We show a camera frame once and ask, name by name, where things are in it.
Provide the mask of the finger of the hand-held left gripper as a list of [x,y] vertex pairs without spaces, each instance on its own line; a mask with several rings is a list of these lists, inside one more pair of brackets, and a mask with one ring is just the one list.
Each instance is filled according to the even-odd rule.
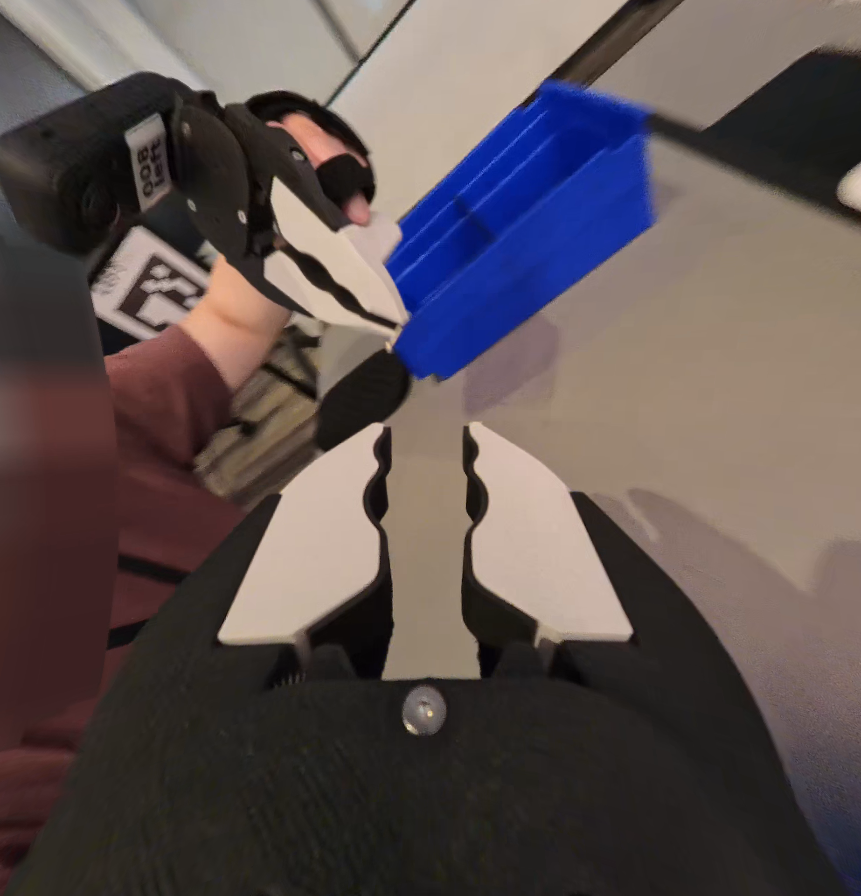
[[[271,182],[271,211],[279,240],[272,253],[286,254],[344,308],[373,320],[408,323],[410,313],[385,266],[389,241],[401,234],[394,222],[375,217],[366,228],[344,223],[335,230],[279,177]],[[271,299],[312,318],[274,287]]]
[[301,308],[303,314],[324,324],[357,330],[397,330],[394,322],[369,319],[344,308],[331,293],[313,285],[283,252],[268,255],[263,273],[267,283]]

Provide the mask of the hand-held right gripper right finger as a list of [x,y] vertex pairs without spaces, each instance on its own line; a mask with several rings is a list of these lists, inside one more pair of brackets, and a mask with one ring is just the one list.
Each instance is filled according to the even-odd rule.
[[462,617],[481,673],[515,644],[544,667],[563,644],[629,644],[634,628],[569,487],[480,422],[464,427],[463,470]]

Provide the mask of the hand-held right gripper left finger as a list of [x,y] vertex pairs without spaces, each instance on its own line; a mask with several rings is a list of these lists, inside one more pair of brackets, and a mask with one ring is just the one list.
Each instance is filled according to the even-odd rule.
[[281,647],[305,667],[340,649],[359,678],[380,678],[394,630],[389,427],[372,423],[265,499],[216,554],[227,610],[216,642]]

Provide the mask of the blue plastic bin with divider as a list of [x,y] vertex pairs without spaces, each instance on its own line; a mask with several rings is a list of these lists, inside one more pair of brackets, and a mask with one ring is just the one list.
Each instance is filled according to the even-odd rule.
[[[655,222],[648,109],[549,80],[400,220],[387,262],[410,313],[393,351],[446,379]],[[496,241],[460,225],[464,196]]]

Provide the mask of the person's left forearm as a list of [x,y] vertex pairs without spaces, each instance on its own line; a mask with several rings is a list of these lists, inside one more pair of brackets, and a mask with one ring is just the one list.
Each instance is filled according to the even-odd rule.
[[180,329],[236,393],[268,361],[291,316],[219,254],[204,296],[181,320]]

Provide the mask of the person's left hand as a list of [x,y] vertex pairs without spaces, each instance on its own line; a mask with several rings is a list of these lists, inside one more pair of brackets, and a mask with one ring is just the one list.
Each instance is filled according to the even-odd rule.
[[[280,122],[272,122],[270,125],[287,132],[291,139],[300,146],[315,170],[337,158],[352,160],[355,165],[365,171],[369,168],[368,161],[354,148],[334,133],[325,131],[306,115],[288,114]],[[350,222],[360,227],[366,227],[371,221],[371,208],[370,198],[363,189],[365,179],[361,175],[354,176],[354,167],[349,163],[339,168],[347,174],[345,178],[347,183],[340,189],[334,190],[335,196],[327,189],[324,192]]]

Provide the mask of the dark desk pad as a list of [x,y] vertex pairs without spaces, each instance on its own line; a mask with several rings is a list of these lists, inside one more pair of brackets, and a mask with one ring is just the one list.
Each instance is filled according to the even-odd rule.
[[810,52],[700,139],[714,157],[861,226],[861,211],[837,196],[861,163],[861,52]]

